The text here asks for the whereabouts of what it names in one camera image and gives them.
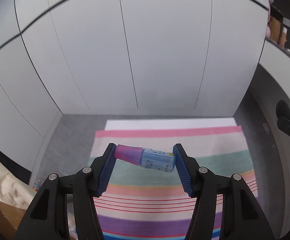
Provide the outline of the blue bottle pink cap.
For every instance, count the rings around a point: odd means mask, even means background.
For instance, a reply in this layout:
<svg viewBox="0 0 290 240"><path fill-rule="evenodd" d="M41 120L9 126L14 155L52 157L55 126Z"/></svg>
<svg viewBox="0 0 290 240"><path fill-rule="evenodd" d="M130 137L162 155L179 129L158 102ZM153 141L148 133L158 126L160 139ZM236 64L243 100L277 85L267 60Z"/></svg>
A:
<svg viewBox="0 0 290 240"><path fill-rule="evenodd" d="M142 168L168 173L174 170L176 162L173 153L125 145L116 147L115 158Z"/></svg>

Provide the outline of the striped colourful towel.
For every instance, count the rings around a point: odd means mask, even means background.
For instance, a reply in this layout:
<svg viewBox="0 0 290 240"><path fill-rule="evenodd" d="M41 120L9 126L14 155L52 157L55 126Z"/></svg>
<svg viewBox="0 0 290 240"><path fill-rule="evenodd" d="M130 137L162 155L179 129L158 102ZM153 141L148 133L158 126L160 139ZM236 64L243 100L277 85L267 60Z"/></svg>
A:
<svg viewBox="0 0 290 240"><path fill-rule="evenodd" d="M258 192L240 126L97 131L90 160L103 154L109 143L164 152L180 143L199 165L225 177L241 174L251 191ZM105 239L184 239L195 199L184 192L176 171L151 171L118 160L95 206Z"/></svg>

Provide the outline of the white curved counter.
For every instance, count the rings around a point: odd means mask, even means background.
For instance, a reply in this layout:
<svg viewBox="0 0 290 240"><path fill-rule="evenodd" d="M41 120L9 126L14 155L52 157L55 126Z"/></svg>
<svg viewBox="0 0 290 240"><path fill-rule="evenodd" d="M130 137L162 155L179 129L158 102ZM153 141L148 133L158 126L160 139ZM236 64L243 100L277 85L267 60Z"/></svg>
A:
<svg viewBox="0 0 290 240"><path fill-rule="evenodd" d="M249 86L275 139L285 185L285 207L281 236L290 230L290 137L277 128L276 104L290 106L290 55L271 40L266 40Z"/></svg>

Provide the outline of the white small table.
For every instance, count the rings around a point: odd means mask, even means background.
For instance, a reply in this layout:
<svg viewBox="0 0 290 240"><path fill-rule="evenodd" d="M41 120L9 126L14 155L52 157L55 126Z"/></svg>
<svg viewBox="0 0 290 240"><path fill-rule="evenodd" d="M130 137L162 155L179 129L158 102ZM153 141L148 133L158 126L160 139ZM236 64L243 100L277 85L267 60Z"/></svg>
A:
<svg viewBox="0 0 290 240"><path fill-rule="evenodd" d="M107 120L105 131L195 129L236 126L234 118Z"/></svg>

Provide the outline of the cream padded chair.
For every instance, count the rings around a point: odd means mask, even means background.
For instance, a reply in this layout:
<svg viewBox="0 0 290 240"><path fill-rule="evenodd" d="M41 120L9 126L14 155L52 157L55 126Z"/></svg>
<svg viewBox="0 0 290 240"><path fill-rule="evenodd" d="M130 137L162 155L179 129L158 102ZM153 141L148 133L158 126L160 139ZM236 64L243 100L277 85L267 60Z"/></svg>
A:
<svg viewBox="0 0 290 240"><path fill-rule="evenodd" d="M8 205L27 209L36 191L16 178L0 163L0 201Z"/></svg>

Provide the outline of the brown cardboard box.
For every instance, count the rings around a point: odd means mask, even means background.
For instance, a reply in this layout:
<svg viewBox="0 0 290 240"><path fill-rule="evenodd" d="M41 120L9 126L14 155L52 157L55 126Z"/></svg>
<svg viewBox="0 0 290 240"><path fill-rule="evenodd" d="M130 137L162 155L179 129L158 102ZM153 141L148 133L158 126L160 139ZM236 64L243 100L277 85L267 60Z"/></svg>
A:
<svg viewBox="0 0 290 240"><path fill-rule="evenodd" d="M0 232L5 239L14 239L25 212L0 201Z"/></svg>

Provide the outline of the pink plush toy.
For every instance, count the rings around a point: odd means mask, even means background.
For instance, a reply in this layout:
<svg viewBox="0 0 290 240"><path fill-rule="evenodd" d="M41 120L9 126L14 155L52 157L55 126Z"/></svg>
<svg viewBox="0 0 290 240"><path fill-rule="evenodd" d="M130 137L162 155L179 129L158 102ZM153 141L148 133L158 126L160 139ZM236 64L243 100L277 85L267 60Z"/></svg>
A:
<svg viewBox="0 0 290 240"><path fill-rule="evenodd" d="M271 19L271 4L273 3L273 0L268 0L268 19L267 19L267 28L266 28L266 37L270 38L271 30L269 25L270 19Z"/></svg>

